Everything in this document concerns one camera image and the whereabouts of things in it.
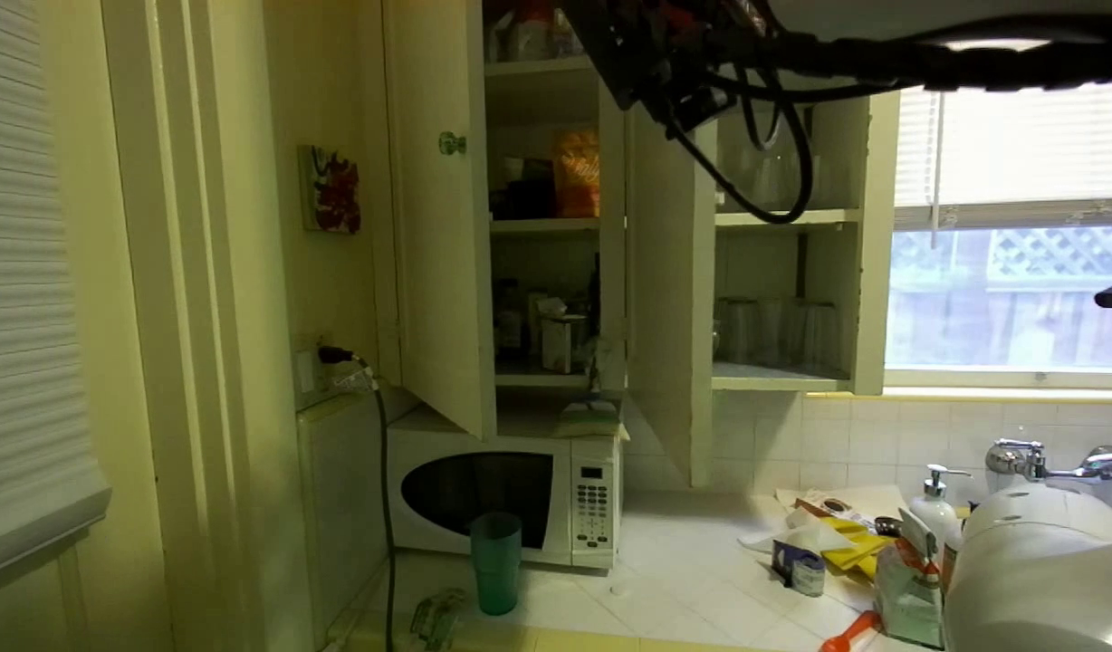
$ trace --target plastic bag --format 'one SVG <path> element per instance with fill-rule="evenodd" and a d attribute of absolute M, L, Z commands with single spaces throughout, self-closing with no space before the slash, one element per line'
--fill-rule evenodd
<path fill-rule="evenodd" d="M 783 538 L 789 547 L 803 547 L 813 554 L 852 550 L 849 535 L 840 535 L 835 526 L 826 526 L 824 517 L 817 517 L 800 506 L 785 517 L 785 531 L 776 535 L 776 538 Z"/>
<path fill-rule="evenodd" d="M 603 214 L 598 134 L 561 131 L 555 144 L 555 195 L 561 216 Z"/>

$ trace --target cabinet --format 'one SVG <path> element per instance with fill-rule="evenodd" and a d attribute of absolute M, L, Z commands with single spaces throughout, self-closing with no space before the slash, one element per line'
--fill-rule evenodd
<path fill-rule="evenodd" d="M 485 63 L 482 25 L 480 0 L 383 5 L 400 379 L 456 429 L 498 435 L 505 392 L 587 392 L 584 361 L 535 361 L 531 294 L 561 297 L 576 345 L 598 340 L 603 387 L 624 385 L 624 115 L 584 55 Z M 550 159 L 566 131 L 598 136 L 603 205 L 505 205 L 498 188 Z"/>
<path fill-rule="evenodd" d="M 817 107 L 824 192 L 789 229 L 723 210 L 715 181 L 640 107 L 616 113 L 587 57 L 485 63 L 482 5 L 391 0 L 387 101 L 403 385 L 471 435 L 506 387 L 579 392 L 499 354 L 505 282 L 598 297 L 603 385 L 706 483 L 715 392 L 879 392 L 894 98 Z M 737 159 L 737 113 L 696 142 Z M 494 216 L 520 162 L 566 128 L 598 131 L 598 216 Z M 729 361 L 719 304 L 835 304 L 818 372 Z"/>
<path fill-rule="evenodd" d="M 799 223 L 719 205 L 715 181 L 648 115 L 631 122 L 631 400 L 694 485 L 706 485 L 719 392 L 858 392 L 886 385 L 886 299 L 894 188 L 894 98 L 818 107 L 817 151 L 826 188 Z M 733 159 L 737 113 L 700 128 L 696 144 Z M 719 361 L 719 299 L 831 304 L 824 366 Z"/>

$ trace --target food package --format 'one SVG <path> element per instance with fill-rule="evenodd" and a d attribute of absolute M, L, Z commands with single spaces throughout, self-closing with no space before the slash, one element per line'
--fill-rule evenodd
<path fill-rule="evenodd" d="M 561 131 L 555 144 L 555 195 L 561 216 L 603 214 L 598 134 Z"/>

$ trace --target window blinds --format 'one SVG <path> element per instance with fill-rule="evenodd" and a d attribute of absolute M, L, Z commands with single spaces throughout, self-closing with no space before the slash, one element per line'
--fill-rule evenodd
<path fill-rule="evenodd" d="M 1061 203 L 1067 216 L 1067 205 L 1112 203 L 1112 88 L 907 92 L 894 203 L 987 216 L 987 205 Z"/>
<path fill-rule="evenodd" d="M 0 570 L 85 531 L 106 502 L 77 351 L 40 23 L 28 0 L 0 0 Z"/>

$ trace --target white microwave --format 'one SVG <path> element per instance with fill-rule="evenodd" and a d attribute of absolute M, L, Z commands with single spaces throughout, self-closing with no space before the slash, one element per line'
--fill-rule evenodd
<path fill-rule="evenodd" d="M 430 413 L 394 421 L 387 449 L 394 547 L 469 554 L 471 521 L 506 511 L 522 521 L 522 560 L 611 570 L 624 514 L 620 432 L 610 437 L 522 432 L 475 437 Z"/>

